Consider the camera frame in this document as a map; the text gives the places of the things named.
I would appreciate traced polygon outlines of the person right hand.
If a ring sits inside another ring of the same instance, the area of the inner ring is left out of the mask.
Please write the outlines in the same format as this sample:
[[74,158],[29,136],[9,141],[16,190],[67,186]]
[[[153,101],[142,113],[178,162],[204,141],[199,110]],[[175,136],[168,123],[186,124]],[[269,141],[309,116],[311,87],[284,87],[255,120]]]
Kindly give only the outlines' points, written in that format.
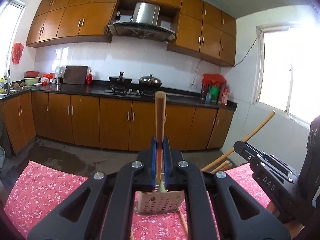
[[267,209],[267,211],[272,213],[272,215],[274,215],[275,217],[277,217],[277,218],[279,217],[280,212],[272,202],[269,202],[269,204],[267,205],[266,209]]

